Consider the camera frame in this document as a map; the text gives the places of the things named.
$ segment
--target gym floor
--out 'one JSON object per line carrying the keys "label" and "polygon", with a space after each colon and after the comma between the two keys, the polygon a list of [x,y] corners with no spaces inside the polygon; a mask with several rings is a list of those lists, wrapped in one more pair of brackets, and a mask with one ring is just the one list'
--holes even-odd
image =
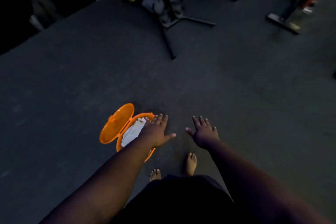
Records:
{"label": "gym floor", "polygon": [[207,117],[221,139],[323,215],[336,221],[336,2],[320,0],[301,35],[267,22],[288,0],[185,0],[168,31],[143,9],[101,0],[0,57],[0,222],[37,223],[116,152],[99,134],[120,106],[168,114],[177,138],[146,162],[131,197],[153,168],[196,173],[223,184],[209,154],[184,131]]}

